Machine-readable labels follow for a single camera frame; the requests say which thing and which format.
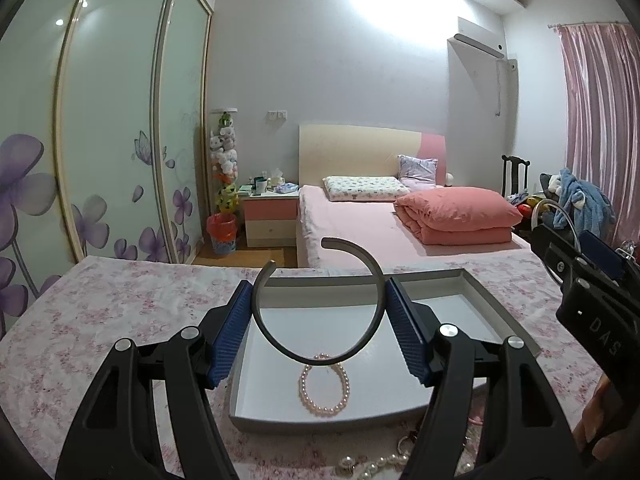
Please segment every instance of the air conditioner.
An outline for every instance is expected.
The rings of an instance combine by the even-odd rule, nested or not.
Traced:
[[[507,53],[504,40],[463,18],[458,18],[458,32],[451,39],[482,50],[495,59],[504,59]]]

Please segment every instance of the white tray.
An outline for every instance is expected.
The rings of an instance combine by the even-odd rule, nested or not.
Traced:
[[[466,270],[396,278],[411,300],[428,304],[440,322],[489,342],[516,334],[535,356],[540,354],[529,334]],[[370,323],[376,303],[372,284],[371,276],[271,278],[262,295],[262,316],[270,332],[293,352],[338,354]],[[241,431],[335,432],[415,418],[431,398],[432,388],[425,389],[407,370],[386,314],[373,339],[343,366],[351,383],[347,407],[331,418],[313,415],[298,397],[303,365],[273,348],[252,319],[232,370],[231,421]],[[476,379],[475,384],[484,382]],[[340,398],[338,377],[326,367],[309,372],[307,389],[321,406],[333,406]]]

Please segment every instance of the purple pillow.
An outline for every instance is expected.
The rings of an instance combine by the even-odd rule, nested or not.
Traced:
[[[436,187],[437,158],[415,158],[398,155],[400,171],[398,179],[411,191],[422,191]]]

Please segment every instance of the frosted glass door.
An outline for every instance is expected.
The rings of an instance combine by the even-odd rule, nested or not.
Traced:
[[[62,81],[66,190],[84,254],[168,260],[154,192],[151,80],[164,0],[86,0]]]
[[[25,0],[0,40],[0,338],[75,263],[56,190],[52,103],[75,0]]]
[[[202,163],[202,65],[208,19],[198,0],[174,0],[162,56],[159,128],[167,154],[162,181],[179,263],[186,262],[202,241],[196,168]]]

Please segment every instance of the trash can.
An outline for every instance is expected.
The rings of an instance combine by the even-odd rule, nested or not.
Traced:
[[[207,233],[216,254],[231,254],[236,250],[238,224],[233,213],[216,213],[207,219]]]

